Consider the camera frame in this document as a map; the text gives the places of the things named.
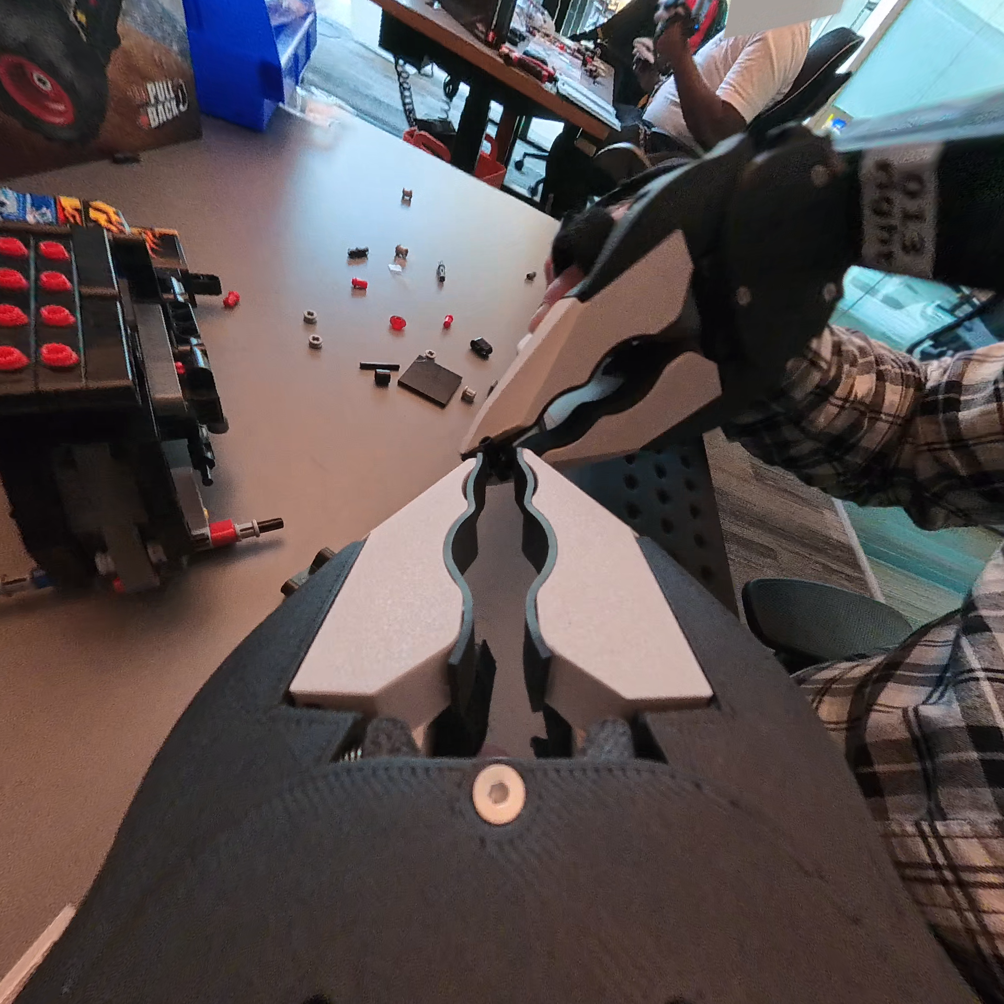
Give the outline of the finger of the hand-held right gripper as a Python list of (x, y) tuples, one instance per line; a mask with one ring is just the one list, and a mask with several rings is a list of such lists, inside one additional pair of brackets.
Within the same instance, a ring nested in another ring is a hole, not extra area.
[(634, 454), (720, 397), (715, 362), (687, 351), (658, 376), (631, 370), (602, 373), (560, 395), (518, 445), (555, 468)]
[(460, 451), (483, 438), (508, 438), (531, 428), (553, 400), (588, 383), (596, 367), (624, 341), (655, 337), (678, 321), (693, 264), (684, 235), (672, 232), (606, 288), (587, 300), (561, 299), (484, 401)]

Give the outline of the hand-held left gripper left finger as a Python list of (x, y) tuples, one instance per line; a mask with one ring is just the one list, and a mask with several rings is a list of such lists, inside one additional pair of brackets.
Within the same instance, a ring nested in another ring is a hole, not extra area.
[(345, 712), (441, 712), (460, 639), (461, 586), (448, 532), (468, 511), (464, 461), (373, 528), (296, 671), (300, 706)]

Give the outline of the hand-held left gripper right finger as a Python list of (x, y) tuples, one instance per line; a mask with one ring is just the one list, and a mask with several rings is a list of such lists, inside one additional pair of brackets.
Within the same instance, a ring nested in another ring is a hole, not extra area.
[(637, 714), (702, 708), (713, 689), (628, 526), (518, 450), (524, 677), (535, 709)]

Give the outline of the short black toy beam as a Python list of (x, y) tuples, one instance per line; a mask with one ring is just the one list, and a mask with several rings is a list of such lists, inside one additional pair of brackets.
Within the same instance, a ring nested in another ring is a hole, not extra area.
[(493, 484), (513, 480), (517, 466), (517, 445), (512, 438), (483, 437), (466, 457), (480, 462), (481, 475)]

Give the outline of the flame-printed toy truck model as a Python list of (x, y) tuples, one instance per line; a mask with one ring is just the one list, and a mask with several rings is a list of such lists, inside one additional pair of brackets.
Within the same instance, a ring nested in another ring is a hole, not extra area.
[(2, 596), (156, 589), (233, 547), (202, 492), (229, 430), (196, 317), (220, 279), (107, 203), (2, 187), (1, 210), (2, 492), (33, 562)]

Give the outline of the person's right forearm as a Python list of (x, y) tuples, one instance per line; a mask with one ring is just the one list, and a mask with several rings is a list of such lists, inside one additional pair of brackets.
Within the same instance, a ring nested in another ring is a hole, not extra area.
[(1003, 523), (1003, 345), (920, 361), (828, 325), (724, 435), (761, 462), (927, 531)]

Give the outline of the grey desk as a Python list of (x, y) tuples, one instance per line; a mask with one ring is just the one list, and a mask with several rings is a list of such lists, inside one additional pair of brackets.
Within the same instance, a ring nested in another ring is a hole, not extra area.
[[(542, 293), (553, 220), (373, 126), (351, 117), (320, 130), (279, 112), (264, 133), (218, 119), (203, 129), (138, 165), (13, 182), (176, 229), (194, 270), (240, 293), (233, 310), (201, 298), (198, 311), (230, 422), (207, 506), (215, 519), (280, 517), (285, 528), (204, 557), (162, 591), (2, 599), (2, 977), (81, 901), (157, 749), (280, 603), (283, 581), (456, 464), (474, 408), (379, 389), (358, 364), (407, 364), (432, 348), (483, 396)], [(407, 261), (395, 260), (396, 244)], [(354, 246), (369, 258), (348, 260)], [(352, 294), (353, 277), (367, 293)], [(316, 325), (303, 323), (306, 309)], [(402, 332), (389, 327), (394, 314)], [(478, 337), (491, 358), (470, 351)]]

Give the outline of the person's right hand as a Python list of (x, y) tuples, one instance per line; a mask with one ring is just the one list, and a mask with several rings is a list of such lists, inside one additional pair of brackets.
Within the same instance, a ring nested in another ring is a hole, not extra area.
[(547, 287), (544, 290), (540, 304), (529, 320), (528, 333), (535, 333), (549, 311), (583, 281), (584, 272), (574, 264), (563, 268), (559, 272), (553, 260), (548, 258), (544, 265), (544, 278), (547, 280)]

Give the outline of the dark perforated panel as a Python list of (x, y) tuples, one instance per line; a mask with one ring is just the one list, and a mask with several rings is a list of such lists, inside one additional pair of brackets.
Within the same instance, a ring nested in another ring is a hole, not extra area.
[(701, 437), (659, 441), (622, 458), (580, 465), (565, 476), (655, 541), (734, 615), (739, 613), (717, 498)]

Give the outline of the black flat square toy panel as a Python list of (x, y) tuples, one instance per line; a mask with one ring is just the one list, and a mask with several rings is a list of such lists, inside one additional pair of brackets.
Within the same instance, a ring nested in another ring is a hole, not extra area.
[(397, 379), (397, 386), (438, 408), (448, 407), (462, 376), (441, 366), (434, 358), (419, 356)]

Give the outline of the black office chair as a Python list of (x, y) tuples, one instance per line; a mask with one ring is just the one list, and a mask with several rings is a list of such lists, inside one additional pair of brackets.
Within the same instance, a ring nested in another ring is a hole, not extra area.
[(790, 672), (831, 661), (871, 657), (901, 645), (914, 630), (872, 596), (791, 578), (758, 578), (741, 591), (747, 628)]

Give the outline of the blue storage bin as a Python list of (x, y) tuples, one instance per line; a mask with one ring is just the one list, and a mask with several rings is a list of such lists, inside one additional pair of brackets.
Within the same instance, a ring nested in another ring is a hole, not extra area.
[(204, 115), (264, 132), (290, 105), (317, 42), (314, 1), (185, 1)]

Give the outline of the toy truck set box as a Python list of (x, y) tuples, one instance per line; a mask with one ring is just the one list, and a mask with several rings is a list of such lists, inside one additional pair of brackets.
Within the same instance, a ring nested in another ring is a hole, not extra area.
[(181, 1), (3, 1), (1, 178), (198, 140)]

